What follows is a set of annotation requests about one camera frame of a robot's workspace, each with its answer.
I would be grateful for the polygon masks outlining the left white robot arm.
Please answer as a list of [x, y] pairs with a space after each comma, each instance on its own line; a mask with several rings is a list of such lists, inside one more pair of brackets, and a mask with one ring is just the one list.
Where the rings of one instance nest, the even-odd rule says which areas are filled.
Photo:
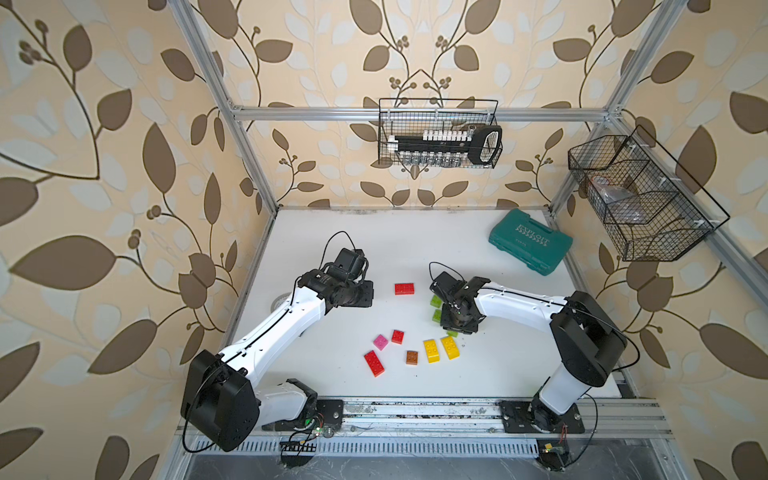
[[331, 310], [372, 306], [368, 265], [362, 250], [341, 249], [335, 260], [297, 277], [288, 298], [250, 333], [218, 353], [198, 353], [182, 397], [184, 425], [226, 452], [256, 427], [318, 427], [323, 417], [315, 390], [295, 378], [274, 386], [261, 381], [283, 351]]

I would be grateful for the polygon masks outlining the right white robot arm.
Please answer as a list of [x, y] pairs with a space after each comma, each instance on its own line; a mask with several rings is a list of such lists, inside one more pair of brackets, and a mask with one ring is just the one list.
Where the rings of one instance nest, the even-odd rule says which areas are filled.
[[560, 364], [532, 397], [527, 417], [540, 431], [563, 423], [589, 390], [605, 385], [630, 340], [586, 292], [562, 296], [522, 292], [485, 277], [469, 280], [442, 272], [430, 290], [441, 301], [440, 325], [474, 334], [488, 317], [552, 335]]

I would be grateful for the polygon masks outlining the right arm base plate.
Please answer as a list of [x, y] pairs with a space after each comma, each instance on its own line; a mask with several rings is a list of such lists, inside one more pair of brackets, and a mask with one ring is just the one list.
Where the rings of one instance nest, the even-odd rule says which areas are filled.
[[538, 399], [502, 400], [498, 403], [505, 433], [583, 434], [586, 428], [576, 404], [563, 414], [551, 411]]

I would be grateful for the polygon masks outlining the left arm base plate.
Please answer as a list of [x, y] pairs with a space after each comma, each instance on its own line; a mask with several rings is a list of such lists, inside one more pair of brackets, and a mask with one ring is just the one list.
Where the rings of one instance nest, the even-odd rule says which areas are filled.
[[342, 427], [344, 401], [341, 399], [319, 399], [306, 408], [297, 419], [279, 420], [261, 427], [267, 432], [306, 432], [319, 428], [321, 431], [336, 433]]

